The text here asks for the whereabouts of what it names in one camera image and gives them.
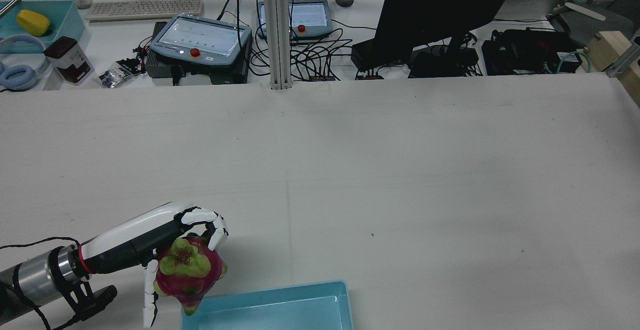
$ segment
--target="teal cable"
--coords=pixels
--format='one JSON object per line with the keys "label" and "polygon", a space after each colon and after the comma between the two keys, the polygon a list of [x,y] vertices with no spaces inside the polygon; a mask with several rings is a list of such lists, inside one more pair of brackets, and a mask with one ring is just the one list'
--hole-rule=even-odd
{"label": "teal cable", "polygon": [[589,58],[589,55],[586,55],[583,52],[579,52],[578,50],[574,51],[574,52],[569,52],[567,53],[567,55],[565,55],[564,57],[562,57],[562,60],[560,60],[560,63],[558,64],[558,68],[556,69],[555,73],[558,74],[560,73],[560,67],[562,67],[562,63],[570,56],[573,54],[580,54],[582,55],[585,59],[587,59],[587,64],[589,65],[589,68],[587,69],[587,73],[591,73],[592,71],[592,59]]}

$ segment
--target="light blue headphones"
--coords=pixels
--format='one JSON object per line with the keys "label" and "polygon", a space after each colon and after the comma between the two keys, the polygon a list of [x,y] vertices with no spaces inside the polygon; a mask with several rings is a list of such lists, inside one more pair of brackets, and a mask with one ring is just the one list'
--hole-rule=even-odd
{"label": "light blue headphones", "polygon": [[[47,47],[40,39],[32,35],[17,34],[2,39],[2,41],[0,41],[0,50],[8,48],[19,41],[26,41],[41,46],[42,52],[44,52]],[[30,89],[36,84],[38,78],[49,68],[49,63],[47,57],[44,57],[44,60],[36,69],[28,65],[15,65],[5,68],[5,65],[0,61],[0,86],[14,91]]]}

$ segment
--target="dragon fruit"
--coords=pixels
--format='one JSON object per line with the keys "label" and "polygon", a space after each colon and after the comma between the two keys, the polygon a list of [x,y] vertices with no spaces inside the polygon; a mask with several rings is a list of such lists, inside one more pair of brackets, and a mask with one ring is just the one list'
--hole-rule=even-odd
{"label": "dragon fruit", "polygon": [[192,316],[202,298],[227,271],[216,251],[201,236],[176,239],[158,255],[153,288],[160,296],[174,296],[186,316]]}

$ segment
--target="keyboard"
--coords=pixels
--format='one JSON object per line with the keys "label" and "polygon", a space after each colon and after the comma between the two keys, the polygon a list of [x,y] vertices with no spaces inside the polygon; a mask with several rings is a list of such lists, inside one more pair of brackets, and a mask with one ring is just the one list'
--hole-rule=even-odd
{"label": "keyboard", "polygon": [[202,0],[131,0],[94,2],[85,14],[87,20],[169,19],[178,13],[201,15]]}

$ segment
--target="blue plastic tray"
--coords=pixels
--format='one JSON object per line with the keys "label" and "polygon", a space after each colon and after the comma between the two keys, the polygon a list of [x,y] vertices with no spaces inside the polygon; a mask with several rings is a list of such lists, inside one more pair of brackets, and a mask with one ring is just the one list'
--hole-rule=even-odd
{"label": "blue plastic tray", "polygon": [[[0,2],[0,7],[7,3]],[[80,40],[80,36],[85,30],[85,23],[80,18],[78,8],[75,5],[72,0],[22,0],[7,15],[0,18],[0,38],[14,34],[27,34],[15,19],[20,10],[29,9],[46,16],[51,21],[48,32],[39,37],[46,46],[50,46],[61,36]],[[31,43],[17,43],[0,52],[10,54],[42,53],[42,48]]]}
{"label": "blue plastic tray", "polygon": [[353,330],[342,281],[205,297],[182,330]]}

